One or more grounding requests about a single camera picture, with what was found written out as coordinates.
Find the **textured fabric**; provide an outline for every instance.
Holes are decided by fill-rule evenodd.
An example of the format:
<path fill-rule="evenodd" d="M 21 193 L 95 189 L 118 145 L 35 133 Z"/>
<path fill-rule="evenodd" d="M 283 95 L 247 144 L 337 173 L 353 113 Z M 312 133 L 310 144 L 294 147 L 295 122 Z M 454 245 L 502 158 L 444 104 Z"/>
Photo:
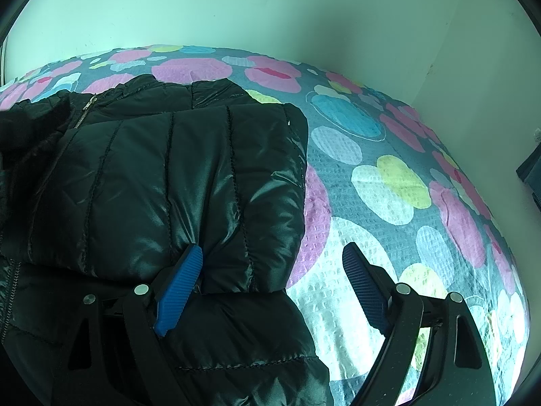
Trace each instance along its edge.
<path fill-rule="evenodd" d="M 33 391 L 49 400 L 86 294 L 149 283 L 194 243 L 204 251 L 196 294 L 160 342 L 194 406 L 332 404 L 328 370 L 285 292 L 305 230 L 302 112 L 228 80 L 151 75 L 100 94 L 84 117 L 88 101 L 59 92 L 0 113 L 16 131 L 1 144 L 11 161 L 3 303 L 18 274 L 3 344 Z M 9 193 L 19 183 L 26 196 Z"/>
<path fill-rule="evenodd" d="M 308 63 L 229 48 L 152 45 L 46 64 L 0 87 L 0 110 L 61 89 L 90 98 L 142 74 L 166 83 L 201 81 L 194 87 L 228 78 L 259 102 L 290 103 L 304 113 L 306 230 L 287 293 L 329 368 L 336 406 L 350 405 L 383 341 L 342 267 L 342 249 L 352 241 L 370 263 L 421 294 L 464 296 L 489 357 L 497 403 L 505 403 L 530 329 L 520 270 L 485 202 L 415 109 Z M 399 403 L 415 391 L 427 339 L 425 330 Z"/>

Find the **mattress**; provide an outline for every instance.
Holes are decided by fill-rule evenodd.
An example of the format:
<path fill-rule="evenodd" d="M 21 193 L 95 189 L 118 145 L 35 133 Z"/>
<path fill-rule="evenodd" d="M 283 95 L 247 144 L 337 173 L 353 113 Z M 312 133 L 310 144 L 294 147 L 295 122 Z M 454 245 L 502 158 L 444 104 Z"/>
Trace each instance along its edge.
<path fill-rule="evenodd" d="M 342 75 L 242 50 L 152 45 L 91 53 L 0 88 L 0 110 L 67 89 L 98 93 L 143 73 L 190 84 L 229 78 L 260 102 L 308 120 L 306 233 L 287 293 L 328 366 L 336 406 L 360 389 L 383 336 L 368 324 L 342 267 L 356 242 L 370 263 L 418 293 L 461 293 L 489 358 L 497 404 L 510 397 L 529 334 L 515 258 L 489 208 L 415 109 Z M 428 339 L 422 330 L 397 404 L 409 400 Z"/>

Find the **white wall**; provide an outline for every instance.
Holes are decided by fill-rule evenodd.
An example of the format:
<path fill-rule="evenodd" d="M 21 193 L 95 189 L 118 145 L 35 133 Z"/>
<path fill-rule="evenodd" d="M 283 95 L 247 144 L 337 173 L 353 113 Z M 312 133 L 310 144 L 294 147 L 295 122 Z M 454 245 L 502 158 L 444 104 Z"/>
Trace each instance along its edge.
<path fill-rule="evenodd" d="M 515 170 L 541 127 L 541 37 L 516 0 L 460 0 L 413 101 L 490 207 L 530 303 L 519 382 L 541 352 L 541 212 Z"/>
<path fill-rule="evenodd" d="M 411 101 L 457 2 L 30 0 L 8 38 L 6 77 L 88 52 L 180 43 L 307 62 Z"/>
<path fill-rule="evenodd" d="M 516 0 L 31 0 L 8 37 L 7 78 L 156 43 L 303 61 L 413 103 L 515 253 L 532 317 L 523 373 L 531 367 L 541 351 L 541 212 L 515 169 L 541 126 L 541 39 Z"/>

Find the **black object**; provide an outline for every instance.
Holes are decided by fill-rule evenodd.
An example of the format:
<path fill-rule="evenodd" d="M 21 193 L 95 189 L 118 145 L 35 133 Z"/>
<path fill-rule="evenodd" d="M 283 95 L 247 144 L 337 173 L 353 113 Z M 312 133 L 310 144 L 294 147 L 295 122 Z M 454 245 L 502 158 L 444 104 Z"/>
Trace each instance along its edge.
<path fill-rule="evenodd" d="M 343 263 L 369 323 L 385 336 L 351 406 L 394 406 L 419 329 L 426 327 L 431 327 L 431 334 L 425 363 L 408 405 L 496 404 L 481 337 L 460 294 L 430 298 L 407 284 L 395 284 L 383 268 L 370 265 L 355 243 L 344 248 Z M 143 285 L 141 291 L 137 286 L 123 298 L 101 301 L 88 295 L 83 300 L 63 348 L 51 406 L 191 404 L 152 330 L 154 295 L 164 292 L 177 269 L 169 268 L 150 287 Z M 123 343 L 130 347 L 123 349 Z"/>
<path fill-rule="evenodd" d="M 213 404 L 220 395 L 237 404 L 245 392 L 252 406 L 331 404 L 329 370 L 285 293 L 305 224 L 302 111 L 260 104 L 229 80 L 179 85 L 151 74 L 97 95 L 81 121 L 92 98 L 64 90 L 0 115 L 6 169 L 18 167 L 2 171 L 13 178 L 5 195 L 15 195 L 0 206 L 11 215 L 0 256 L 10 320 L 2 322 L 2 344 L 23 380 L 48 404 L 60 344 L 85 295 L 118 298 L 150 284 L 188 240 L 198 240 L 207 252 L 199 290 L 160 343 L 178 383 L 190 379 L 190 399 Z M 79 128 L 62 135 L 62 124 L 61 131 Z M 74 183 L 88 166 L 96 167 L 94 180 Z M 119 181 L 133 187 L 119 192 Z M 24 209 L 36 190 L 42 204 L 30 218 Z M 88 244 L 78 242 L 81 234 Z M 29 238 L 32 263 L 20 248 Z"/>
<path fill-rule="evenodd" d="M 0 346 L 0 374 L 3 406 L 43 406 L 19 375 L 3 346 Z"/>
<path fill-rule="evenodd" d="M 541 398 L 541 356 L 539 356 L 518 389 L 505 406 L 533 406 Z"/>
<path fill-rule="evenodd" d="M 445 299 L 418 295 L 371 265 L 355 243 L 344 247 L 344 270 L 370 325 L 385 336 L 351 406 L 394 406 L 413 357 L 420 328 L 431 328 L 426 357 L 408 405 L 495 405 L 485 348 L 459 293 Z"/>
<path fill-rule="evenodd" d="M 541 144 L 517 168 L 518 177 L 532 190 L 534 202 L 541 210 Z"/>

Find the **pink circle pattern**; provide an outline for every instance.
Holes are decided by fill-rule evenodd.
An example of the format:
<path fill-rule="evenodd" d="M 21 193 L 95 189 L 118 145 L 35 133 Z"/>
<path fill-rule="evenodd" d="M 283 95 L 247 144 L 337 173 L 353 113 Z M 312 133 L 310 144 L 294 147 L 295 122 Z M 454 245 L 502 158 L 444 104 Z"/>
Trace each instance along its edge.
<path fill-rule="evenodd" d="M 0 103 L 0 110 L 9 110 L 15 104 L 15 102 L 19 100 L 21 95 L 26 91 L 27 87 L 28 83 L 25 82 L 23 84 L 16 85 L 12 90 L 10 90 L 2 100 L 2 103 Z"/>
<path fill-rule="evenodd" d="M 52 72 L 44 73 L 44 76 L 50 76 L 51 78 L 56 78 L 61 74 L 69 73 L 72 70 L 78 68 L 83 62 L 82 61 L 73 61 L 71 63 L 64 64 L 62 67 L 53 70 Z"/>
<path fill-rule="evenodd" d="M 2 93 L 0 93 L 0 102 L 9 94 L 11 93 L 15 88 L 17 88 L 20 84 L 13 83 L 9 87 L 7 87 Z"/>
<path fill-rule="evenodd" d="M 34 97 L 41 94 L 47 88 L 51 81 L 52 77 L 50 76 L 45 76 L 44 78 L 37 80 L 32 87 L 24 92 L 21 99 L 34 99 Z"/>
<path fill-rule="evenodd" d="M 122 52 L 115 53 L 108 61 L 115 61 L 117 64 L 125 64 L 130 61 L 137 61 L 137 59 L 146 58 L 151 55 L 150 50 L 124 50 Z"/>
<path fill-rule="evenodd" d="M 286 93 L 298 93 L 301 86 L 296 78 L 301 72 L 285 61 L 277 61 L 267 56 L 248 56 L 254 67 L 244 70 L 246 77 L 259 85 Z"/>
<path fill-rule="evenodd" d="M 327 78 L 330 81 L 337 82 L 342 87 L 345 87 L 345 88 L 349 89 L 351 91 L 351 93 L 356 93 L 356 94 L 361 94 L 362 93 L 361 87 L 359 87 L 357 84 L 354 84 L 349 79 L 342 76 L 341 74 L 327 72 L 325 75 L 327 76 Z"/>
<path fill-rule="evenodd" d="M 466 261 L 475 268 L 482 267 L 485 264 L 485 246 L 470 212 L 450 189 L 435 181 L 428 186 L 449 238 Z"/>
<path fill-rule="evenodd" d="M 312 268 L 325 248 L 331 228 L 331 205 L 327 190 L 311 165 L 306 169 L 304 215 L 305 235 L 286 288 L 296 284 Z"/>
<path fill-rule="evenodd" d="M 422 138 L 430 137 L 434 142 L 441 143 L 439 138 L 436 136 L 436 133 L 431 128 L 427 127 L 424 123 L 421 122 L 419 113 L 417 113 L 417 111 L 414 108 L 411 108 L 408 105 L 404 105 L 403 107 L 401 107 L 403 111 L 406 111 L 409 114 L 409 116 L 404 114 L 397 107 L 395 107 L 394 105 L 390 103 L 385 105 L 385 108 L 387 109 L 387 111 L 390 111 L 391 113 L 393 113 L 394 117 L 402 125 L 405 125 L 405 127 L 413 131 L 419 137 L 422 137 Z M 390 129 L 390 131 L 393 132 L 404 143 L 408 144 L 416 151 L 419 151 L 421 153 L 425 152 L 425 150 L 419 143 L 417 137 L 411 134 L 407 128 L 403 127 L 401 124 L 399 124 L 398 122 L 396 122 L 395 120 L 391 119 L 389 116 L 384 115 L 384 114 L 380 116 L 380 120 L 383 123 L 385 123 Z"/>
<path fill-rule="evenodd" d="M 470 197 L 472 203 L 475 205 L 477 210 L 481 215 L 483 215 L 487 220 L 490 220 L 491 214 L 489 208 L 486 206 L 485 202 L 475 189 L 475 186 L 472 185 L 470 180 L 458 169 L 456 169 L 453 165 L 451 165 L 447 160 L 445 160 L 445 157 L 443 157 L 442 153 L 439 151 L 433 151 L 432 155 L 436 159 L 436 161 L 439 163 L 439 165 L 442 167 L 444 172 L 451 177 L 451 179 L 455 180 L 456 182 L 460 183 L 462 187 L 464 188 L 464 191 L 466 191 L 467 195 Z"/>
<path fill-rule="evenodd" d="M 500 272 L 505 291 L 508 294 L 513 294 L 515 292 L 515 278 L 513 277 L 513 272 L 509 266 L 509 261 L 505 257 L 505 254 L 501 250 L 500 244 L 498 244 L 498 241 L 496 241 L 496 238 L 488 225 L 485 225 L 485 231 L 490 238 L 492 244 L 492 256 L 494 257 L 494 262 L 496 263 L 496 266 Z"/>
<path fill-rule="evenodd" d="M 125 84 L 132 78 L 135 78 L 135 76 L 129 73 L 113 74 L 92 82 L 83 93 L 103 93 L 106 90 L 116 87 L 118 84 Z"/>
<path fill-rule="evenodd" d="M 230 65 L 215 58 L 169 59 L 152 67 L 152 74 L 161 82 L 191 84 L 196 81 L 215 81 L 231 76 Z"/>
<path fill-rule="evenodd" d="M 396 120 L 393 118 L 387 116 L 387 115 L 380 115 L 379 119 L 389 128 L 391 132 L 393 132 L 394 135 L 396 135 L 402 142 L 408 144 L 410 147 L 412 147 L 415 151 L 418 151 L 420 153 L 424 153 L 425 149 L 419 142 L 419 139 L 417 139 L 417 136 L 413 134 L 413 132 L 409 131 L 406 127 L 403 127 L 401 124 L 399 124 Z"/>

